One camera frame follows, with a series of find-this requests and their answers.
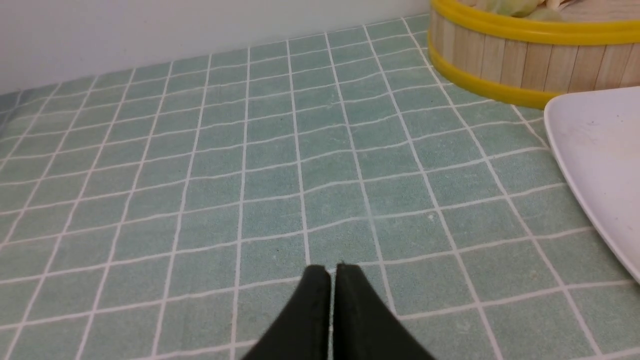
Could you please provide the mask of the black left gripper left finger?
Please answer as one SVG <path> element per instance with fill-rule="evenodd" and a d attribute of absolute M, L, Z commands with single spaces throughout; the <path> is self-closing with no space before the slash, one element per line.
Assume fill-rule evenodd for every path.
<path fill-rule="evenodd" d="M 326 360 L 332 286 L 322 265 L 308 265 L 295 291 L 245 360 Z"/>

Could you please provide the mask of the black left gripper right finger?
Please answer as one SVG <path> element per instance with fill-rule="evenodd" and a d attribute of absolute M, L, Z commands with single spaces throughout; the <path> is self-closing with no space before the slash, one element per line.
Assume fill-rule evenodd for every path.
<path fill-rule="evenodd" d="M 433 360 L 398 321 L 356 264 L 339 263 L 334 278 L 335 360 Z"/>

